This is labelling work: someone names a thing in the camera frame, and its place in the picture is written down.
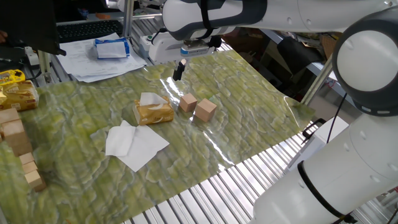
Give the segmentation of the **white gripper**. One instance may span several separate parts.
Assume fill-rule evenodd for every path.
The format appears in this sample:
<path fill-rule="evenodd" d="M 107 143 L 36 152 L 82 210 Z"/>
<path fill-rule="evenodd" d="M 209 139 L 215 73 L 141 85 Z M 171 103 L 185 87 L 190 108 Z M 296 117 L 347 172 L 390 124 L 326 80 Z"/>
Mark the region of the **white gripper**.
<path fill-rule="evenodd" d="M 174 70 L 172 76 L 174 81 L 181 80 L 187 64 L 187 60 L 182 59 L 180 53 L 182 46 L 183 41 L 174 39 L 168 32 L 160 32 L 150 41 L 149 58 L 154 64 L 181 60 Z"/>

